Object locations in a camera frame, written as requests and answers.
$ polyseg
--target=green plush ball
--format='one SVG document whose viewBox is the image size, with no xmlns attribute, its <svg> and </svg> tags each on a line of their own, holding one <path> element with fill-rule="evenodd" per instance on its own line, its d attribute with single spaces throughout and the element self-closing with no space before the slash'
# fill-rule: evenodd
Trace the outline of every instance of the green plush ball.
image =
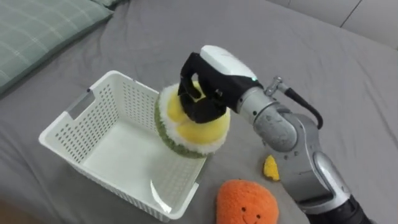
<svg viewBox="0 0 398 224">
<path fill-rule="evenodd" d="M 162 121 L 162 118 L 160 117 L 159 97 L 155 102 L 155 124 L 160 138 L 163 140 L 163 142 L 166 144 L 167 147 L 176 152 L 178 155 L 191 159 L 199 159 L 206 157 L 206 155 L 202 153 L 190 151 L 189 149 L 180 144 L 177 145 L 172 139 L 168 137 L 166 132 L 166 127 L 164 125 L 164 122 Z"/>
</svg>

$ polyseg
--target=black cable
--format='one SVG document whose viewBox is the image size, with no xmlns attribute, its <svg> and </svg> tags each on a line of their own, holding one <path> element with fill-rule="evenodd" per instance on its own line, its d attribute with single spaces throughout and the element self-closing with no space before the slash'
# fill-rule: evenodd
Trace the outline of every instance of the black cable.
<svg viewBox="0 0 398 224">
<path fill-rule="evenodd" d="M 306 108 L 311 112 L 317 119 L 318 121 L 318 129 L 321 129 L 323 126 L 323 118 L 321 114 L 315 109 L 313 106 L 311 106 L 309 103 L 307 103 L 298 93 L 296 93 L 292 88 L 288 88 L 285 91 L 285 95 L 289 97 L 290 99 L 294 100 L 296 103 L 298 103 L 300 106 Z"/>
</svg>

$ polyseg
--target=white plastic basket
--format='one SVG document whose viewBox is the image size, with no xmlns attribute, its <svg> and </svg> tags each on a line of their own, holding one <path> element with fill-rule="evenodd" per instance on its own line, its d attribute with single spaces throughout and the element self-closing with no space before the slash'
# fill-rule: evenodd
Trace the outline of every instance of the white plastic basket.
<svg viewBox="0 0 398 224">
<path fill-rule="evenodd" d="M 157 134 L 158 92 L 116 71 L 99 79 L 39 137 L 79 173 L 163 222 L 180 218 L 206 159 L 187 159 Z"/>
</svg>

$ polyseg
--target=small yellow object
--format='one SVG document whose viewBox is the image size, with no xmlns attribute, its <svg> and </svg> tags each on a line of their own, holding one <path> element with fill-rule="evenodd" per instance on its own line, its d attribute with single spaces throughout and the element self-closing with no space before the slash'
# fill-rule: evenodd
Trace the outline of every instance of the small yellow object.
<svg viewBox="0 0 398 224">
<path fill-rule="evenodd" d="M 279 181 L 278 166 L 272 155 L 269 155 L 264 163 L 264 175 L 273 181 Z"/>
</svg>

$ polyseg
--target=white fluffy fabric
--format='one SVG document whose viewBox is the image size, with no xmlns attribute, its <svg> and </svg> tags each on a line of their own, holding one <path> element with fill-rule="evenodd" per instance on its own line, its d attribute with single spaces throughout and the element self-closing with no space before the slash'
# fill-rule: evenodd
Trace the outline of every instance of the white fluffy fabric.
<svg viewBox="0 0 398 224">
<path fill-rule="evenodd" d="M 229 131 L 229 122 L 228 122 L 228 129 L 224 133 L 224 135 L 217 141 L 211 144 L 194 144 L 192 142 L 187 141 L 183 137 L 181 137 L 177 131 L 178 123 L 172 121 L 169 116 L 167 115 L 167 107 L 169 104 L 169 99 L 172 97 L 173 94 L 176 94 L 178 90 L 179 84 L 175 84 L 165 88 L 159 96 L 159 111 L 160 111 L 160 118 L 163 121 L 163 124 L 166 128 L 167 136 L 173 140 L 176 144 L 183 145 L 190 151 L 199 152 L 200 154 L 207 155 L 209 153 L 217 151 L 225 142 L 227 133 Z M 230 117 L 230 109 L 227 108 L 228 117 Z"/>
</svg>

